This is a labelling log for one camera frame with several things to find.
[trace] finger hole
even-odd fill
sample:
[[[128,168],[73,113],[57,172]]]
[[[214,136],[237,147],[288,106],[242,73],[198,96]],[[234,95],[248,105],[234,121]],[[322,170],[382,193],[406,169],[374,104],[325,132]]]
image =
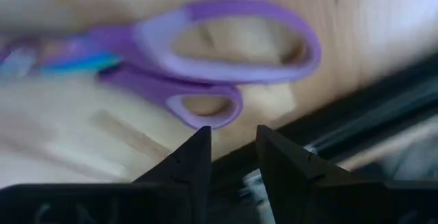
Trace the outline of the finger hole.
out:
[[[300,64],[302,35],[285,25],[257,17],[224,18],[188,28],[173,43],[182,56],[228,63]]]
[[[230,98],[213,95],[186,96],[183,104],[193,114],[205,117],[225,113],[233,106]]]

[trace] black plastic object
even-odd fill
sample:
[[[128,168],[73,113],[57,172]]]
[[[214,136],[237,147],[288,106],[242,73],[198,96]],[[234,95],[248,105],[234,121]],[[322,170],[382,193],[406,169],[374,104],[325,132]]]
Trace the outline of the black plastic object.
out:
[[[276,224],[438,221],[438,182],[367,182],[266,126],[255,145]]]
[[[28,184],[0,191],[2,224],[204,223],[211,130],[132,184]]]
[[[438,53],[277,129],[336,163],[438,114]],[[258,169],[251,142],[212,165],[210,191],[220,192]]]

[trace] wooden table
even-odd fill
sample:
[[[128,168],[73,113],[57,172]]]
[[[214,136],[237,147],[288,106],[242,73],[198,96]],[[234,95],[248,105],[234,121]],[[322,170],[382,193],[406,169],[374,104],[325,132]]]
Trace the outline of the wooden table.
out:
[[[146,19],[191,0],[0,1],[4,32],[69,34]],[[288,123],[405,67],[438,40],[438,0],[271,1],[297,11],[316,30],[322,64],[295,84],[240,86],[244,111],[214,132],[215,159],[250,142],[258,124]],[[278,62],[292,44],[281,29],[254,18],[210,23],[185,36],[177,45],[183,53],[214,49],[247,61]],[[0,186],[128,182],[194,133],[147,101],[86,74],[4,84],[0,97]]]

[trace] scissor handle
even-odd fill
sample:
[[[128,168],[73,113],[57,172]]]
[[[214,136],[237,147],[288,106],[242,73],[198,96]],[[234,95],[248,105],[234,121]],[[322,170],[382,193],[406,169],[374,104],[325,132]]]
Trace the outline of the scissor handle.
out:
[[[177,55],[171,44],[188,27],[228,16],[258,16],[278,21],[298,32],[305,42],[299,64],[230,64]],[[200,0],[130,26],[97,27],[90,35],[126,61],[161,75],[207,83],[291,82],[318,67],[321,46],[313,30],[293,11],[264,0]]]
[[[232,85],[180,82],[162,76],[145,75],[145,72],[126,66],[101,71],[99,78],[103,82],[130,90],[144,97],[195,129],[205,125],[211,126],[212,129],[228,125],[239,116],[243,108],[242,95]],[[184,97],[197,95],[226,97],[231,101],[231,105],[213,116],[197,115],[188,110],[183,103]]]

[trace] scissors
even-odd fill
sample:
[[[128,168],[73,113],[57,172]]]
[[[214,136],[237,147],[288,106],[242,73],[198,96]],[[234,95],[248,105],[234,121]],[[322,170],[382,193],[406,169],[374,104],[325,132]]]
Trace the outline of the scissors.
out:
[[[212,62],[177,55],[171,49],[176,37],[189,27],[230,16],[258,16],[286,25],[305,42],[305,59],[299,64]],[[212,129],[234,121],[242,111],[242,94],[236,84],[294,82],[314,72],[321,46],[313,30],[297,14],[265,0],[198,0],[147,21],[128,25],[94,27],[68,39],[66,52],[52,56],[39,73],[98,70],[98,78],[129,90],[167,110],[185,124]],[[226,97],[231,105],[223,112],[201,116],[183,104],[185,97]]]

